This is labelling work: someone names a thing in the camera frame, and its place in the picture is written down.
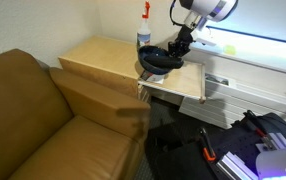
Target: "brown leather armchair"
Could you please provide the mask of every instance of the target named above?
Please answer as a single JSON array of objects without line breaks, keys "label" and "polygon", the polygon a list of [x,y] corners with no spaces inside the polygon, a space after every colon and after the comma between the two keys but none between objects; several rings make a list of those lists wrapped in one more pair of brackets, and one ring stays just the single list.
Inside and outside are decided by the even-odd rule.
[{"label": "brown leather armchair", "polygon": [[131,179],[149,111],[21,50],[0,54],[0,179]]}]

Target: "cable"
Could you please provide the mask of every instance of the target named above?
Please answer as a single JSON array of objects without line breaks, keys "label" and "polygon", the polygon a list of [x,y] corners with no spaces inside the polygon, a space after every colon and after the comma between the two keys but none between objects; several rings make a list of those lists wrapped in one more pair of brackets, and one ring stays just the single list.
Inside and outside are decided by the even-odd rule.
[{"label": "cable", "polygon": [[172,4],[171,4],[171,7],[170,7],[170,18],[171,18],[171,21],[172,21],[173,25],[184,26],[184,24],[180,24],[180,23],[175,22],[175,21],[173,20],[173,18],[172,18],[172,11],[173,11],[175,2],[176,2],[176,0],[173,0],[173,2],[172,2]]}]

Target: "radiator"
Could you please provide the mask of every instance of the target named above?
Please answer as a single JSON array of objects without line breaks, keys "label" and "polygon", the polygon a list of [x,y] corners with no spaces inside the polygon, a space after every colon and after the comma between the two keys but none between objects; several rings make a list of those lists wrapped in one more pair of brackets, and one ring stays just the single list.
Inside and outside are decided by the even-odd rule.
[{"label": "radiator", "polygon": [[184,98],[179,111],[207,123],[228,129],[247,110],[256,115],[273,112],[286,121],[286,96],[237,83],[226,77],[206,75],[204,104]]}]

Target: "clear plastic bottle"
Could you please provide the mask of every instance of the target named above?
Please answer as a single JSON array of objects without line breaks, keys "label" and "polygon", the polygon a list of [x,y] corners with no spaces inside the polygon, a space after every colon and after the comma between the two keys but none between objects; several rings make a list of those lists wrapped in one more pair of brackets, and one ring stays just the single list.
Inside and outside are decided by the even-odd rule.
[{"label": "clear plastic bottle", "polygon": [[142,46],[149,45],[151,39],[151,30],[149,29],[148,19],[149,19],[149,9],[150,3],[145,1],[145,11],[142,15],[142,24],[137,31],[137,49]]}]

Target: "black bowl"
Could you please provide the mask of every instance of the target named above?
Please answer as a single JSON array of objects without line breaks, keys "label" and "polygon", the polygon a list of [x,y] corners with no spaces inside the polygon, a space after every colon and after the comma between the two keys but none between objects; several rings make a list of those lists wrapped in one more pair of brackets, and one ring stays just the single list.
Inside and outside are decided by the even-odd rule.
[{"label": "black bowl", "polygon": [[148,72],[156,75],[164,75],[169,73],[172,68],[160,68],[153,66],[152,64],[146,62],[144,59],[146,56],[155,55],[155,56],[163,56],[169,57],[169,53],[167,50],[162,49],[157,46],[142,46],[138,50],[138,58],[141,66]]}]

